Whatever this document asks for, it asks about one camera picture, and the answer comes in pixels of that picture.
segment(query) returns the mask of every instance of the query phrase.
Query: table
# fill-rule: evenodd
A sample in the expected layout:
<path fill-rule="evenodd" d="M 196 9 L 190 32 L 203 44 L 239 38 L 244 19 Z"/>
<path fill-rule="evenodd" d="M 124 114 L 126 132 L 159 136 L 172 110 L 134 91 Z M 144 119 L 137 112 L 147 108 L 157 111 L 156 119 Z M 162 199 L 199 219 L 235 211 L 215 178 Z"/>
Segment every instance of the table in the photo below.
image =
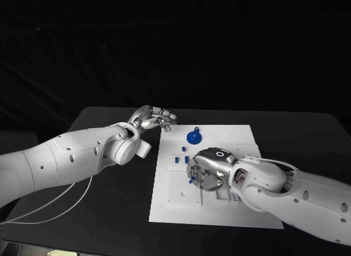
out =
<path fill-rule="evenodd" d="M 87 108 L 70 131 L 128 119 L 136 108 Z M 351 138 L 337 119 L 320 113 L 170 109 L 179 124 L 249 124 L 262 156 L 351 185 Z M 284 230 L 149 222 L 162 129 L 143 140 L 153 145 L 146 159 L 105 168 L 94 176 L 85 198 L 68 214 L 39 225 L 6 224 L 0 239 L 103 255 L 351 255 L 351 247 L 327 242 L 285 224 Z M 88 180 L 24 221 L 42 221 L 77 202 Z M 11 214 L 22 215 L 67 189 L 49 188 L 24 197 Z"/>

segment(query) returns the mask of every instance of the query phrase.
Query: white paper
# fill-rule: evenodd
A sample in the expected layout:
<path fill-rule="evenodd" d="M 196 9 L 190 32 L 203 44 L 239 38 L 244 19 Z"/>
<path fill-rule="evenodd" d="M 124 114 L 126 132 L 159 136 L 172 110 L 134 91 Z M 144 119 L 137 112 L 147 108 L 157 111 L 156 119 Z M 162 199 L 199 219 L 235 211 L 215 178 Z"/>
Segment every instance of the white paper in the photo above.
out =
<path fill-rule="evenodd" d="M 192 145 L 186 138 L 195 127 L 202 134 L 198 145 Z M 209 147 L 221 147 L 236 158 L 245 154 L 261 157 L 251 126 L 177 125 L 172 128 L 172 132 L 162 132 L 150 222 L 284 229 L 281 220 L 271 213 L 254 211 L 229 190 L 218 195 L 189 184 L 185 156 L 193 156 Z"/>

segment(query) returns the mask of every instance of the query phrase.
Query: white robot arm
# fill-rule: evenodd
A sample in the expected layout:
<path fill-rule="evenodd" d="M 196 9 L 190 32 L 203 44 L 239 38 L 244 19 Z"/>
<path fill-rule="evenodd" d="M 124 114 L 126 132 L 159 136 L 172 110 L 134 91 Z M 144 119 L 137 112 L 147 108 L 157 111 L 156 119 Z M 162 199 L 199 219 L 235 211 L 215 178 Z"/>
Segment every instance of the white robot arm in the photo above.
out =
<path fill-rule="evenodd" d="M 284 171 L 277 164 L 291 168 Z M 231 186 L 251 209 L 334 243 L 351 246 L 351 186 L 300 171 L 292 165 L 221 148 L 202 150 L 187 165 L 192 183 L 205 191 Z"/>
<path fill-rule="evenodd" d="M 157 126 L 170 131 L 176 119 L 167 110 L 146 105 L 128 122 L 68 132 L 28 150 L 0 155 L 0 208 L 26 194 L 127 164 L 136 154 L 146 158 L 152 145 L 140 135 Z"/>

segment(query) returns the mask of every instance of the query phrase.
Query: white plastic panel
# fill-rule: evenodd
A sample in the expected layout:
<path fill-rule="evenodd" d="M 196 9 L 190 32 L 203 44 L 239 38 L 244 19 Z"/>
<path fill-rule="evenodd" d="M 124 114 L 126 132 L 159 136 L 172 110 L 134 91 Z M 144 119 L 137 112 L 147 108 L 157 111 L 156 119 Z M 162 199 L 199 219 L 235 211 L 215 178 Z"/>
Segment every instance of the white plastic panel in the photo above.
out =
<path fill-rule="evenodd" d="M 202 134 L 202 142 L 198 145 L 192 145 L 186 139 L 195 127 L 200 128 Z M 284 229 L 281 220 L 271 213 L 256 212 L 245 205 L 238 194 L 231 192 L 228 183 L 223 188 L 226 193 L 222 190 L 219 195 L 216 192 L 200 191 L 195 185 L 189 184 L 185 156 L 192 159 L 199 151 L 221 145 L 228 145 L 222 148 L 232 153 L 233 149 L 241 151 L 236 157 L 244 154 L 261 156 L 251 126 L 177 125 L 172 129 L 167 133 L 162 131 L 150 222 Z M 182 157 L 179 164 L 175 162 L 176 156 Z M 200 202 L 200 205 L 195 203 L 196 194 L 190 187 L 198 190 L 200 201 L 196 202 Z M 186 197 L 190 195 L 189 201 L 182 197 L 183 190 L 186 190 Z"/>

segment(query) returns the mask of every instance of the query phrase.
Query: black background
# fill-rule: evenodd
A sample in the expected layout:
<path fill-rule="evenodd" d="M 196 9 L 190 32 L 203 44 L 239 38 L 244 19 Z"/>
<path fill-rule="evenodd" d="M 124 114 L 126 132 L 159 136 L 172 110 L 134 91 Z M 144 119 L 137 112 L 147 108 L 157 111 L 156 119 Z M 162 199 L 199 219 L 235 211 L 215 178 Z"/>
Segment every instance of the black background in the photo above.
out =
<path fill-rule="evenodd" d="M 330 113 L 351 136 L 351 1 L 0 1 L 0 129 L 42 142 L 144 104 Z"/>

